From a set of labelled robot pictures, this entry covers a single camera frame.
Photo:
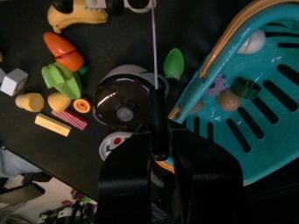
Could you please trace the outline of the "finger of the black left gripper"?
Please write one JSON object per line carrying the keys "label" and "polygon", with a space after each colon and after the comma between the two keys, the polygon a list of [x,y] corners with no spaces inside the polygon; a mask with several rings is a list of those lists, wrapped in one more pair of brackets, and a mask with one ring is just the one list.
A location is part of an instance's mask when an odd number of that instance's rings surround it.
{"label": "finger of the black left gripper", "polygon": [[132,135],[99,174],[98,224],[151,224],[151,137]]}
{"label": "finger of the black left gripper", "polygon": [[187,129],[172,132],[172,159],[183,224],[241,224],[245,220],[239,161]]}

